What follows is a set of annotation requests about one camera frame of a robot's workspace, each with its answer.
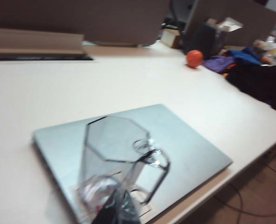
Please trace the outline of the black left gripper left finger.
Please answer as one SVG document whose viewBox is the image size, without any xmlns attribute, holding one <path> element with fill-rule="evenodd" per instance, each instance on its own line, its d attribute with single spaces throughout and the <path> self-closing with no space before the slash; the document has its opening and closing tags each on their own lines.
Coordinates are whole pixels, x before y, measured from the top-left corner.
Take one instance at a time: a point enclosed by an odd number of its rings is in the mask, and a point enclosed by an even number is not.
<svg viewBox="0 0 276 224">
<path fill-rule="evenodd" d="M 116 220 L 116 201 L 109 198 L 97 215 L 98 224 L 114 224 Z"/>
</svg>

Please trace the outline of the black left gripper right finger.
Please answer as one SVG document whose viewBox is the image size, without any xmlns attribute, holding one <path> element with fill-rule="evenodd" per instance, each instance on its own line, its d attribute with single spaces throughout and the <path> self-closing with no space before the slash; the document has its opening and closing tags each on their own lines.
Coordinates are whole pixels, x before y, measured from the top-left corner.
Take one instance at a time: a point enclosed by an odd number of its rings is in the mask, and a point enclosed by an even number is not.
<svg viewBox="0 0 276 224">
<path fill-rule="evenodd" d="M 121 194 L 117 205 L 118 224 L 140 224 L 138 212 L 133 203 L 132 197 L 127 190 Z"/>
</svg>

